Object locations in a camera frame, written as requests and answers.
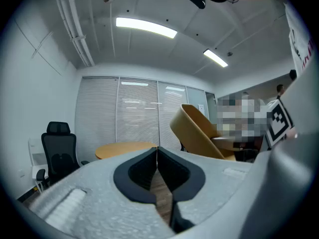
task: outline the window blind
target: window blind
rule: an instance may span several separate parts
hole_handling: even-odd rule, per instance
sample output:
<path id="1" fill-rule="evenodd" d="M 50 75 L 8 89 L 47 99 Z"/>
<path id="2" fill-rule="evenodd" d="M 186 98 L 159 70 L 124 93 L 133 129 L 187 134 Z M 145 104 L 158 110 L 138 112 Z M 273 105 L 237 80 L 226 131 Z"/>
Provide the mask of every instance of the window blind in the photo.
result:
<path id="1" fill-rule="evenodd" d="M 159 145 L 157 83 L 120 79 L 117 107 L 117 139 L 148 141 Z"/>
<path id="2" fill-rule="evenodd" d="M 180 150 L 180 142 L 169 123 L 181 104 L 187 104 L 185 87 L 159 82 L 160 145 Z"/>
<path id="3" fill-rule="evenodd" d="M 83 78 L 75 113 L 75 134 L 79 161 L 96 160 L 95 150 L 113 143 L 117 78 Z"/>

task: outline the white ceiling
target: white ceiling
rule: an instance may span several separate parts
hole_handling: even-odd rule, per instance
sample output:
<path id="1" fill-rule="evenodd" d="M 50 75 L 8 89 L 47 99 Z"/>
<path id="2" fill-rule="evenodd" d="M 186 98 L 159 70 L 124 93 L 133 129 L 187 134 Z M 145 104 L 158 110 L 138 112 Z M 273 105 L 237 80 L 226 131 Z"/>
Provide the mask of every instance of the white ceiling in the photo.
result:
<path id="1" fill-rule="evenodd" d="M 92 0 L 100 52 L 90 21 L 89 0 L 76 0 L 76 6 L 96 64 L 107 61 L 148 64 L 220 83 L 269 67 L 291 55 L 284 6 L 274 0 L 239 1 L 235 4 L 206 0 L 204 10 L 189 0 L 115 0 L 112 3 L 112 25 L 116 57 L 110 29 L 110 4 Z M 119 28 L 115 26 L 118 16 L 158 23 L 178 31 L 178 34 L 170 39 L 147 31 Z M 229 66 L 222 68 L 205 57 L 203 52 L 207 48 Z M 233 52 L 231 57 L 227 57 L 228 51 Z"/>

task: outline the fluorescent light panel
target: fluorescent light panel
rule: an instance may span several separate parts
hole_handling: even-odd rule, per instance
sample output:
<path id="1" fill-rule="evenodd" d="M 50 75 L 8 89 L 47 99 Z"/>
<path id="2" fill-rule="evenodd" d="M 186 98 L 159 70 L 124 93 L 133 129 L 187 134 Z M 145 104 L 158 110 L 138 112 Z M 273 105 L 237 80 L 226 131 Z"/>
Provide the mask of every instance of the fluorescent light panel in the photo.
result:
<path id="1" fill-rule="evenodd" d="M 116 26 L 137 28 L 137 29 L 165 35 L 169 38 L 174 38 L 177 34 L 175 30 L 172 30 L 168 27 L 157 25 L 155 23 L 151 23 L 148 21 L 133 19 L 133 18 L 116 18 Z"/>
<path id="2" fill-rule="evenodd" d="M 213 53 L 210 50 L 206 50 L 204 52 L 204 55 L 209 57 L 210 59 L 214 60 L 217 64 L 221 65 L 222 67 L 228 66 L 224 60 L 222 60 L 220 57 L 218 57 L 215 53 Z"/>
<path id="3" fill-rule="evenodd" d="M 173 88 L 173 87 L 166 87 L 168 90 L 177 90 L 177 91 L 185 91 L 185 89 Z"/>
<path id="4" fill-rule="evenodd" d="M 148 83 L 139 83 L 139 82 L 121 82 L 122 85 L 136 85 L 136 86 L 148 86 Z"/>

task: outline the ceiling pipe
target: ceiling pipe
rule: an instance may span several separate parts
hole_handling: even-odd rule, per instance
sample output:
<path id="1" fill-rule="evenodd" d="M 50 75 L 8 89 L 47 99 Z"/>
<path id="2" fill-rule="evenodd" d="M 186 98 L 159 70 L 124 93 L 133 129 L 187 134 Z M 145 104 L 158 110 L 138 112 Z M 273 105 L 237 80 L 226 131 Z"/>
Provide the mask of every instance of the ceiling pipe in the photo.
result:
<path id="1" fill-rule="evenodd" d="M 70 11 L 69 11 L 68 5 L 66 3 L 66 0 L 61 0 L 61 5 L 62 5 L 62 9 L 63 9 L 63 12 L 64 12 L 64 16 L 65 16 L 65 20 L 66 20 L 67 26 L 69 28 L 68 32 L 71 33 L 71 40 L 72 40 L 72 39 L 74 39 L 76 37 L 76 33 L 75 33 L 75 30 L 74 30 L 74 27 L 73 27 L 73 24 L 72 24 Z M 84 55 L 83 49 L 82 49 L 79 41 L 75 39 L 73 41 L 73 43 L 75 43 L 77 49 L 79 50 L 79 53 L 81 54 L 81 57 L 84 60 L 85 66 L 89 66 L 90 65 L 89 61 L 88 61 L 87 57 Z"/>
<path id="2" fill-rule="evenodd" d="M 61 0 L 56 0 L 56 3 L 57 3 L 57 5 L 58 5 L 59 12 L 60 12 L 60 14 L 61 14 L 61 18 L 62 18 L 62 20 L 63 20 L 63 23 L 64 23 L 64 26 L 65 26 L 65 28 L 66 28 L 66 31 L 68 32 L 68 35 L 69 35 L 70 39 L 72 39 L 73 37 L 72 37 L 72 34 L 71 34 L 71 32 L 70 32 L 70 28 L 69 28 L 69 26 L 68 26 L 68 24 L 67 24 L 67 22 L 66 22 L 66 20 L 65 20 L 65 16 L 64 16 L 64 13 L 63 13 L 63 10 L 62 10 L 62 7 L 61 7 Z M 74 48 L 75 48 L 76 52 L 79 54 L 79 56 L 80 56 L 80 58 L 81 58 L 83 64 L 84 64 L 85 66 L 87 66 L 87 64 L 85 63 L 85 60 L 84 60 L 84 58 L 83 58 L 81 52 L 80 52 L 79 49 L 78 49 L 78 46 L 76 45 L 75 42 L 72 42 L 72 43 L 73 43 L 73 45 L 74 45 Z"/>
<path id="3" fill-rule="evenodd" d="M 95 66 L 95 63 L 92 59 L 92 56 L 91 56 L 91 53 L 90 53 L 90 50 L 89 50 L 89 47 L 88 45 L 86 44 L 86 41 L 85 39 L 83 38 L 83 32 L 82 32 L 82 28 L 81 28 L 81 25 L 80 25 L 80 20 L 79 20 L 79 17 L 78 17 L 78 12 L 76 10 L 76 6 L 75 6 L 75 0 L 69 0 L 69 3 L 70 3 L 70 8 L 71 8 L 71 13 L 72 13 L 72 16 L 73 16 L 73 20 L 74 20 L 74 24 L 75 24 L 75 28 L 78 32 L 78 35 L 79 37 L 81 38 L 81 43 L 83 45 L 83 48 L 85 50 L 85 53 L 88 57 L 88 59 L 90 60 L 90 63 L 92 66 Z"/>

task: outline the office desk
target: office desk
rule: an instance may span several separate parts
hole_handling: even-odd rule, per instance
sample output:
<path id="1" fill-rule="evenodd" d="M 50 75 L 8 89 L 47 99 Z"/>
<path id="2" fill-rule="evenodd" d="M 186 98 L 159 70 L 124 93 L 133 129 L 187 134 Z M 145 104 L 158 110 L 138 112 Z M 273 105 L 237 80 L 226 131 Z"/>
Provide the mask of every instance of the office desk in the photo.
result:
<path id="1" fill-rule="evenodd" d="M 152 147 L 157 147 L 157 145 L 146 141 L 116 142 L 98 147 L 95 150 L 95 156 L 98 159 L 104 159 Z"/>

